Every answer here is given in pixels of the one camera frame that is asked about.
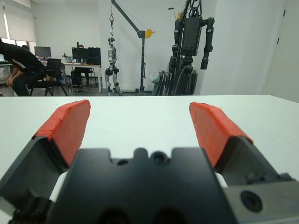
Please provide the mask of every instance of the camera lens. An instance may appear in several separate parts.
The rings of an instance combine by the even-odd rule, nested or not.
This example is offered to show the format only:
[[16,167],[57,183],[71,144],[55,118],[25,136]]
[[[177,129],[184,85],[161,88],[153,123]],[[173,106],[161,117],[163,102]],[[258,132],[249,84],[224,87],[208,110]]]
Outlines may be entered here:
[[162,152],[155,152],[151,156],[152,160],[156,164],[164,164],[167,162],[167,156]]

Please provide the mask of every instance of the robot leg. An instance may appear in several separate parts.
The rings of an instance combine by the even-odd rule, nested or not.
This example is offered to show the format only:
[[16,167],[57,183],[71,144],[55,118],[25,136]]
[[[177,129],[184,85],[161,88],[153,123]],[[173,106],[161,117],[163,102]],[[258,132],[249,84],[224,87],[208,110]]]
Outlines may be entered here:
[[114,83],[114,86],[115,86],[115,92],[118,93],[118,95],[121,96],[121,88],[120,88],[120,85],[119,83],[117,82],[117,73],[119,72],[119,69],[118,68],[114,68],[114,74],[112,76],[113,78],[113,83]]
[[111,95],[111,84],[109,82],[110,76],[111,76],[111,72],[110,69],[108,68],[106,69],[105,72],[105,82],[106,82],[107,92],[109,96]]

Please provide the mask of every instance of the computer monitor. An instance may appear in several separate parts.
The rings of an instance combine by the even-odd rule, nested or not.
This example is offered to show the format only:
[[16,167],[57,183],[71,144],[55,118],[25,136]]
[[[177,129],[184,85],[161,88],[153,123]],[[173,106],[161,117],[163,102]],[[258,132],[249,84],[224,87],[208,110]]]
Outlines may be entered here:
[[73,53],[73,59],[77,59],[77,60],[85,59],[85,60],[87,60],[89,58],[88,49],[72,48],[72,53]]
[[88,64],[101,64],[101,48],[89,48]]
[[50,47],[34,47],[34,51],[37,57],[51,57]]

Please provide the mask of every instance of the red tape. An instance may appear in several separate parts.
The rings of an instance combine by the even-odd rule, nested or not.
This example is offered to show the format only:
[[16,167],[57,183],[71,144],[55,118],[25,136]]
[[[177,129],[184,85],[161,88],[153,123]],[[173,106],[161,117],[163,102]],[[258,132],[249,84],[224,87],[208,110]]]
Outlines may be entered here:
[[57,108],[34,137],[41,136],[48,138],[49,141],[54,140],[63,159],[70,166],[82,144],[90,108],[88,100]]
[[218,107],[193,102],[190,114],[195,127],[197,139],[213,167],[217,164],[229,138],[244,136],[253,141]]

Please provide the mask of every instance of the desk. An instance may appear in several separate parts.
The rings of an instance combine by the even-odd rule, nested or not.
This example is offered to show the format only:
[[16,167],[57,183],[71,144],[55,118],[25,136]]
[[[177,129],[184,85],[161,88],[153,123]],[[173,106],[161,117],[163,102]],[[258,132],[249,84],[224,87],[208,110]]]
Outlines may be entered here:
[[[203,102],[221,108],[279,173],[288,172],[299,180],[299,104],[266,95],[0,98],[0,117],[7,118],[0,129],[0,178],[56,108],[82,99],[91,104],[82,148],[106,147],[112,157],[132,158],[138,147],[168,156],[174,147],[198,147],[189,104]],[[64,177],[51,199],[56,199]],[[3,216],[0,213],[0,223],[8,220]]]
[[99,64],[80,64],[80,63],[63,63],[65,65],[65,73],[67,72],[66,71],[66,68],[67,67],[71,67],[71,70],[73,71],[74,68],[78,67],[78,68],[92,68],[92,69],[95,69],[95,68],[98,68],[98,81],[99,81],[99,92],[102,92],[102,89],[101,89],[101,65]]

